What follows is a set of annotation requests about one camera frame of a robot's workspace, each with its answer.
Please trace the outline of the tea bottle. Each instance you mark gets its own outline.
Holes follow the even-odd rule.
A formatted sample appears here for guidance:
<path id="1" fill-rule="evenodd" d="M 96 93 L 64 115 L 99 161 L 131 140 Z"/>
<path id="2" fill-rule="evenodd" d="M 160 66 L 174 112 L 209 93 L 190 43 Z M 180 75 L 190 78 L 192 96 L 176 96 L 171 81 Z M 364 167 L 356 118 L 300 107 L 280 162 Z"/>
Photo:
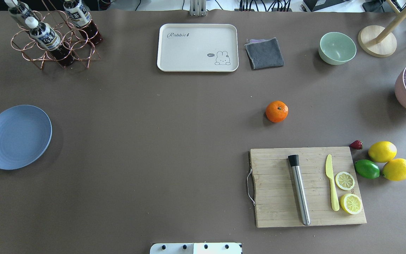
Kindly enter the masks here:
<path id="1" fill-rule="evenodd" d="M 92 20 L 92 16 L 83 1 L 65 0 L 63 8 L 83 39 L 88 39 L 94 45 L 103 41 L 103 36 Z"/>
<path id="2" fill-rule="evenodd" d="M 25 27 L 25 21 L 28 17 L 33 17 L 37 21 L 40 21 L 38 16 L 26 3 L 17 0 L 5 0 L 4 2 L 8 6 L 8 11 L 10 12 L 11 17 L 18 23 L 18 25 Z"/>
<path id="3" fill-rule="evenodd" d="M 60 37 L 49 24 L 28 17 L 25 21 L 29 28 L 29 36 L 34 39 L 41 48 L 53 56 L 61 66 L 69 66 L 74 62 L 72 51 L 63 45 Z"/>

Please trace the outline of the lemon slice lower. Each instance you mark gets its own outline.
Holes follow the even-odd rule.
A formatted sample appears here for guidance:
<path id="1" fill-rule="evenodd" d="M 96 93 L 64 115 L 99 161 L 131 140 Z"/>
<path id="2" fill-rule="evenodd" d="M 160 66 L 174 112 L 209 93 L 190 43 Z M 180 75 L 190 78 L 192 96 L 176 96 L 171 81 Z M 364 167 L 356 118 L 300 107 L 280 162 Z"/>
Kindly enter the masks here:
<path id="1" fill-rule="evenodd" d="M 350 215 L 359 214 L 363 209 L 361 198 L 353 193 L 341 196 L 339 203 L 340 207 Z"/>

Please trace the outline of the lemon slice upper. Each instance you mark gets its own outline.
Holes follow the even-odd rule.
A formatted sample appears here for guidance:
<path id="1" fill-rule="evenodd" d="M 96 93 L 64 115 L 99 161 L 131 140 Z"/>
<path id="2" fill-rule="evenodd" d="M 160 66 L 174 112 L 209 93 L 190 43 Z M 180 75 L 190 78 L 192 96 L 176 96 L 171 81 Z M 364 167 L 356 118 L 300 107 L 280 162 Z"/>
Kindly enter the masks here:
<path id="1" fill-rule="evenodd" d="M 335 184 L 344 191 L 350 191 L 355 187 L 356 181 L 350 173 L 342 171 L 335 176 Z"/>

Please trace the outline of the green bowl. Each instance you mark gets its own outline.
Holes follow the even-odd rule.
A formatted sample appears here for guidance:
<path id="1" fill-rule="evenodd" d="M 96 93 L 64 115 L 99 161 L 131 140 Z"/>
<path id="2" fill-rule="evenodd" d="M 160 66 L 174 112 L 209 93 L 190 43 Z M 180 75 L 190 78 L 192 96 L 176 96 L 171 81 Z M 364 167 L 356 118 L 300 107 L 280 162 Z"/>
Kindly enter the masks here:
<path id="1" fill-rule="evenodd" d="M 356 56 L 356 45 L 347 35 L 340 32 L 324 34 L 319 42 L 318 53 L 330 65 L 342 65 Z"/>

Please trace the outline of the yellow lemon outer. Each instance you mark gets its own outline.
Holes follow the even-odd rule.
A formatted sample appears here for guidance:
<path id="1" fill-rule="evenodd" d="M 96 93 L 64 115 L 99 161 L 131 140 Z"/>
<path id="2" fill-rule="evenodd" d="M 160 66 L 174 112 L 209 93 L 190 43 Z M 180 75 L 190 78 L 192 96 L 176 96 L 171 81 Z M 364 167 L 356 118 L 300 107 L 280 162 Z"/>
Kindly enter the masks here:
<path id="1" fill-rule="evenodd" d="M 382 175 L 391 181 L 406 180 L 406 159 L 397 158 L 388 161 L 382 169 Z"/>

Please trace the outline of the lemon slice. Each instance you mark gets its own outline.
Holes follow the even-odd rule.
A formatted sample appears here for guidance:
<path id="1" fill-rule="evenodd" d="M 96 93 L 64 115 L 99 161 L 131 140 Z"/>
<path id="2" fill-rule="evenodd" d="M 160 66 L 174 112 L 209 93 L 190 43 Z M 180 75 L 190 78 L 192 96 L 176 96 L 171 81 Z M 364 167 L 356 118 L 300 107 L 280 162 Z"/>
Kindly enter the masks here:
<path id="1" fill-rule="evenodd" d="M 361 198 L 353 193 L 341 196 L 339 203 L 340 207 L 350 215 L 359 214 L 363 209 Z"/>
<path id="2" fill-rule="evenodd" d="M 350 173 L 342 171 L 335 176 L 335 184 L 344 191 L 350 191 L 355 187 L 356 181 Z"/>

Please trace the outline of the wooden cutting board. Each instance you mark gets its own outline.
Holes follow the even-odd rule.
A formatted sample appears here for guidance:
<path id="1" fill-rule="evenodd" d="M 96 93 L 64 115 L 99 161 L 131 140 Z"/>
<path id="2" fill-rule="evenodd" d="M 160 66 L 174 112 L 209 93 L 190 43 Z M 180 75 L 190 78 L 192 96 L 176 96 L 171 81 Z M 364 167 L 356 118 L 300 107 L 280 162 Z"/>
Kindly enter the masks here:
<path id="1" fill-rule="evenodd" d="M 311 226 L 365 224 L 365 212 L 350 215 L 331 206 L 326 158 L 334 175 L 345 171 L 356 179 L 349 147 L 264 148 L 250 150 L 257 227 L 303 226 L 288 156 L 298 155 Z"/>

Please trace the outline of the tea bottle back right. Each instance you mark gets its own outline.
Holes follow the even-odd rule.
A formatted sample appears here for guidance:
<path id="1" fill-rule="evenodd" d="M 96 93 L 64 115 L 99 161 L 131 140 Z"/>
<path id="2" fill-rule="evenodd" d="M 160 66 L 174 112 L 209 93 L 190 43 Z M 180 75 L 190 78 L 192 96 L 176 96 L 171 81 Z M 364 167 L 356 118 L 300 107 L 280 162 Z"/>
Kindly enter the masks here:
<path id="1" fill-rule="evenodd" d="M 92 20 L 92 16 L 83 1 L 65 0 L 63 8 L 83 39 L 88 39 L 94 45 L 103 41 L 103 36 Z"/>

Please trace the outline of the tea bottle front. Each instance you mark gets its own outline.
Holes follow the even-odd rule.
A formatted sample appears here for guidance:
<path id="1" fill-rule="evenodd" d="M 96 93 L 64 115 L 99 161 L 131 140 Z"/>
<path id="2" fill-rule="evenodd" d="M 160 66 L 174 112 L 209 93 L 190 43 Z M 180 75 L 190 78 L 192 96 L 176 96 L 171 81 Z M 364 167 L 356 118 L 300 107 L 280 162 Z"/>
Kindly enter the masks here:
<path id="1" fill-rule="evenodd" d="M 29 28 L 29 36 L 34 39 L 41 48 L 53 56 L 61 66 L 69 66 L 74 62 L 72 51 L 63 45 L 60 37 L 49 24 L 28 17 L 25 21 Z"/>

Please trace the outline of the grey folded cloth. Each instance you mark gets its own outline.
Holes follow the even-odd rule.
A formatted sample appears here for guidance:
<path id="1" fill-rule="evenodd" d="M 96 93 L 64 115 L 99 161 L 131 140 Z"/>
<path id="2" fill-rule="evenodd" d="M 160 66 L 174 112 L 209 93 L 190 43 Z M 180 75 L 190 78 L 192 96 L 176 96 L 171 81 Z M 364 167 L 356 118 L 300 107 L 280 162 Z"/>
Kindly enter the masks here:
<path id="1" fill-rule="evenodd" d="M 252 69 L 264 69 L 284 66 L 284 59 L 277 38 L 250 39 L 245 44 Z"/>

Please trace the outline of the yellow lemon near strawberry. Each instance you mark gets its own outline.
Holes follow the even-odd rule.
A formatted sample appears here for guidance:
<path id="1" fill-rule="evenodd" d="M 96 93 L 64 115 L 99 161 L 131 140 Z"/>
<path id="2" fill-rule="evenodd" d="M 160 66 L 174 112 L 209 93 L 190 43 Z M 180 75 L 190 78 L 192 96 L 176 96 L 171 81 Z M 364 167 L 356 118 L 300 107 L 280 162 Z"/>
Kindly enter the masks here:
<path id="1" fill-rule="evenodd" d="M 391 161 L 395 158 L 396 154 L 397 147 L 389 141 L 375 143 L 368 150 L 371 160 L 379 163 Z"/>

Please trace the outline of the yellow plastic knife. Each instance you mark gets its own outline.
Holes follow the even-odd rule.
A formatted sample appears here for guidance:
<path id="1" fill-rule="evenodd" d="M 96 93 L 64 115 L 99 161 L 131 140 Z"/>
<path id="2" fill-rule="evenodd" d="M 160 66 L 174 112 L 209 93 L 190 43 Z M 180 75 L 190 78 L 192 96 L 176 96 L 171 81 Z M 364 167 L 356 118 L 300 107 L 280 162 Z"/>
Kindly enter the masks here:
<path id="1" fill-rule="evenodd" d="M 339 211 L 340 204 L 337 196 L 336 184 L 334 180 L 333 165 L 332 165 L 332 155 L 328 154 L 326 157 L 325 163 L 325 174 L 329 179 L 330 184 L 330 199 L 331 199 L 331 208 L 334 211 Z"/>

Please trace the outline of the blue plate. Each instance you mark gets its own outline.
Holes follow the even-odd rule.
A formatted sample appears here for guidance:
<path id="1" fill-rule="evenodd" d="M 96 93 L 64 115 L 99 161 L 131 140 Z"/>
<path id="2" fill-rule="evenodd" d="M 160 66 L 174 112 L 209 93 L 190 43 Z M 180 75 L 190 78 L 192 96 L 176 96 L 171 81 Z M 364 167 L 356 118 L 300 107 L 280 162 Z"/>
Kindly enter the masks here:
<path id="1" fill-rule="evenodd" d="M 40 158 L 52 138 L 52 123 L 45 111 L 18 105 L 0 113 L 0 169 L 13 170 Z"/>

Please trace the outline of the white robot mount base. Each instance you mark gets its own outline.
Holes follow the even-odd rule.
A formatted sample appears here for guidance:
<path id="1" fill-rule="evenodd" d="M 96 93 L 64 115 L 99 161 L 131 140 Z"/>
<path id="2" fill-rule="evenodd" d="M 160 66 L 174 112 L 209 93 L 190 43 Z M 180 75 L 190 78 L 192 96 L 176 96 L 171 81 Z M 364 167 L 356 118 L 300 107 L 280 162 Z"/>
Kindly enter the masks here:
<path id="1" fill-rule="evenodd" d="M 241 254 L 241 243 L 202 242 L 202 243 L 156 243 L 150 254 Z"/>

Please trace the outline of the red strawberry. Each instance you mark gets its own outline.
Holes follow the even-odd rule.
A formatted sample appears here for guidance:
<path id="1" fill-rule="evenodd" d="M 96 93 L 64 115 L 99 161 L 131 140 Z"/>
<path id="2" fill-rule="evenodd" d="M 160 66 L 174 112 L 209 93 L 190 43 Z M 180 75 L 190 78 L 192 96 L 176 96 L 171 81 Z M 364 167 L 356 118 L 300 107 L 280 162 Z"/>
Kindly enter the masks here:
<path id="1" fill-rule="evenodd" d="M 360 140 L 355 140 L 353 143 L 351 143 L 349 145 L 349 147 L 351 149 L 354 149 L 354 150 L 362 150 L 363 149 L 363 143 Z"/>

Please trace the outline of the steel muddler black tip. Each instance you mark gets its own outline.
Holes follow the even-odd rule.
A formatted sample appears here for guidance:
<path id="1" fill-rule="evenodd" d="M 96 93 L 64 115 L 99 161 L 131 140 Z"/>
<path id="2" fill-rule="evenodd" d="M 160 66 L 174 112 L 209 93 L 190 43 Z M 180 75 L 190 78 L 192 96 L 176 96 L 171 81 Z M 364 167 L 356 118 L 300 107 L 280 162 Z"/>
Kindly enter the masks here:
<path id="1" fill-rule="evenodd" d="M 288 156 L 289 164 L 293 174 L 293 180 L 295 185 L 295 191 L 298 201 L 298 208 L 301 215 L 301 220 L 303 225 L 309 226 L 311 224 L 309 208 L 306 200 L 305 187 L 303 185 L 303 178 L 300 171 L 299 156 L 298 155 L 289 155 Z"/>

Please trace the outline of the green lime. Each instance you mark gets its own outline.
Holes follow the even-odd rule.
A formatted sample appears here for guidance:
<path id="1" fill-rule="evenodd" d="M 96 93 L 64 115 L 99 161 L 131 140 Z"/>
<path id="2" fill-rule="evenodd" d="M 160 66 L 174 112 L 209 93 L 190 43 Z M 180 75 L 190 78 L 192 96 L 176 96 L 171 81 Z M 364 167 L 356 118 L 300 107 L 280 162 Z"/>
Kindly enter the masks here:
<path id="1" fill-rule="evenodd" d="M 379 166 L 368 159 L 356 161 L 354 168 L 359 175 L 368 179 L 375 179 L 380 176 Z"/>

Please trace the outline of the tea bottle back left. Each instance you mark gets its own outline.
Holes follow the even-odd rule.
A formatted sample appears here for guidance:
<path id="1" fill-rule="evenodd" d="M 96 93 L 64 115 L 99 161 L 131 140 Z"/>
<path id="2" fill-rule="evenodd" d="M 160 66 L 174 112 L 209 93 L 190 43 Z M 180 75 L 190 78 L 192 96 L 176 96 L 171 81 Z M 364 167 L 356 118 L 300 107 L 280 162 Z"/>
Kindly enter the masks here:
<path id="1" fill-rule="evenodd" d="M 25 27 L 25 21 L 28 17 L 33 17 L 37 21 L 40 21 L 38 16 L 26 3 L 17 0 L 5 0 L 4 2 L 8 6 L 8 11 L 10 12 L 11 17 L 18 23 L 18 25 Z"/>

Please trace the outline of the cream rabbit tray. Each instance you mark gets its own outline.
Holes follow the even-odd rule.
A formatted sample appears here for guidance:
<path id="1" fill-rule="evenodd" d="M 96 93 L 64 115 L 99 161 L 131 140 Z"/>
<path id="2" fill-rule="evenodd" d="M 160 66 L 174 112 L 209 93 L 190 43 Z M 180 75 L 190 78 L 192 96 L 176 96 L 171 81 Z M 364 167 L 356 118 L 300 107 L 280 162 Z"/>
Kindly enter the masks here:
<path id="1" fill-rule="evenodd" d="M 237 29 L 231 24 L 164 24 L 157 67 L 168 72 L 233 72 L 239 66 Z"/>

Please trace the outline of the orange mandarin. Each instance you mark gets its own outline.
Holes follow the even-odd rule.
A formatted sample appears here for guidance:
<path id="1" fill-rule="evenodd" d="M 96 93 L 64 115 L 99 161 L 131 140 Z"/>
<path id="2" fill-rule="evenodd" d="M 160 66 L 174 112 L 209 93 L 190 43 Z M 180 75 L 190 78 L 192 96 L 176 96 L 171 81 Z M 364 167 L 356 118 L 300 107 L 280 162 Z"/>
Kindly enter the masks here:
<path id="1" fill-rule="evenodd" d="M 282 101 L 273 101 L 271 102 L 265 110 L 266 117 L 269 121 L 278 123 L 285 120 L 288 116 L 289 108 Z"/>

